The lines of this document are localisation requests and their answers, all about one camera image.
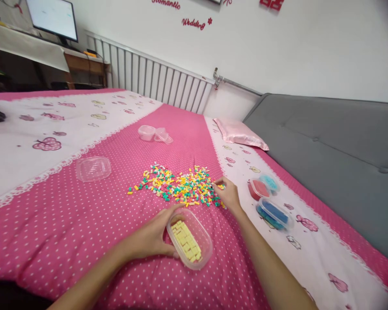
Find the stacked plastic cups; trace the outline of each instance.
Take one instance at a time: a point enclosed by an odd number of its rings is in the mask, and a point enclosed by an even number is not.
[[[152,126],[143,125],[138,129],[139,137],[144,141],[151,141],[152,137],[157,142],[164,142],[170,144],[174,140],[169,136],[165,128],[154,128]]]

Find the plastic container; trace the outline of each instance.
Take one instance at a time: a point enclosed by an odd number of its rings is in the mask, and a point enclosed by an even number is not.
[[[254,200],[259,201],[260,198],[269,198],[271,196],[270,189],[267,188],[266,184],[259,179],[251,179],[248,182],[250,195]]]
[[[290,230],[294,226],[292,216],[274,202],[266,198],[260,198],[256,210],[261,217],[272,224],[276,229]]]
[[[81,158],[76,162],[76,177],[82,182],[103,180],[111,172],[111,163],[106,157]]]
[[[279,183],[277,183],[276,179],[271,174],[262,174],[259,179],[265,183],[270,190],[274,192],[280,191]]]
[[[165,144],[170,144],[174,142],[174,140],[169,136],[168,132],[165,131],[165,128],[159,128],[159,129],[161,129],[161,131],[155,132],[155,138],[154,138],[155,141],[164,142]]]
[[[185,256],[184,250],[178,243],[171,228],[171,225],[174,225],[174,223],[179,220],[183,221],[187,225],[187,228],[190,230],[195,241],[200,247],[201,256],[203,258],[202,261],[192,263],[187,258],[187,256]],[[184,265],[192,270],[200,270],[207,264],[208,260],[213,254],[213,242],[210,238],[210,235],[207,233],[203,225],[201,225],[200,221],[197,219],[193,212],[187,208],[177,209],[167,223],[167,231]]]
[[[155,128],[147,125],[142,125],[138,129],[139,137],[144,141],[151,141],[152,136],[155,134]]]

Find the hand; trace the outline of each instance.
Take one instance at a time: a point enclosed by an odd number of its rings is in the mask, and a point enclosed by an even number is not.
[[[217,185],[224,184],[225,189],[220,189]],[[226,207],[230,210],[233,215],[239,215],[243,209],[240,206],[240,200],[238,199],[237,186],[227,179],[222,177],[213,182],[214,192],[216,192],[221,200],[223,200]]]
[[[178,258],[174,246],[164,243],[163,234],[168,220],[175,210],[184,204],[173,205],[169,209],[161,210],[135,233],[118,244],[123,253],[130,253],[130,258],[145,258],[152,255],[167,255]]]

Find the red container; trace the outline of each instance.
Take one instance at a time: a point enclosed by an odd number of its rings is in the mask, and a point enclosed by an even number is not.
[[[271,196],[270,189],[266,187],[266,185],[260,181],[259,179],[251,179],[248,182],[250,195],[254,200],[259,201],[261,197],[269,198]]]

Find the gray sofa cushion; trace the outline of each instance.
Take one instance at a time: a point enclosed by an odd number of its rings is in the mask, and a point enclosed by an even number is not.
[[[266,94],[244,123],[388,257],[388,103]]]

